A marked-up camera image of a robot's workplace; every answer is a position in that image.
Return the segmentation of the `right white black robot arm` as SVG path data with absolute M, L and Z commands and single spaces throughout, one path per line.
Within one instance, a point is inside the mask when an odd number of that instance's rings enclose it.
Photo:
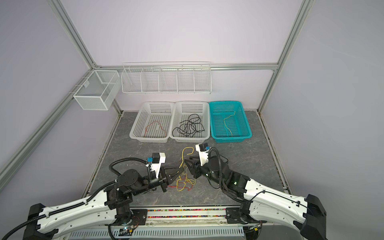
M 197 152 L 198 156 L 182 157 L 182 167 L 188 167 L 194 179 L 207 178 L 214 189 L 239 203 L 240 224 L 270 222 L 295 229 L 307 240 L 327 238 L 327 212 L 317 196 L 287 194 L 233 171 L 217 148 Z

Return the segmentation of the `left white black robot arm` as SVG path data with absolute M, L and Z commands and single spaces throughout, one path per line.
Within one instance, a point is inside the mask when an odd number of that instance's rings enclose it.
M 117 178 L 99 187 L 92 195 L 67 204 L 46 207 L 43 204 L 31 206 L 28 220 L 3 236 L 9 239 L 24 229 L 24 240 L 54 240 L 76 230 L 96 225 L 130 225 L 134 217 L 130 209 L 133 197 L 147 193 L 157 187 L 166 192 L 169 185 L 184 171 L 183 166 L 164 167 L 165 155 L 139 158 L 123 158 L 112 162 L 109 170 Z M 141 176 L 135 169 L 120 173 L 115 165 L 124 162 L 139 162 L 147 168 L 147 175 Z

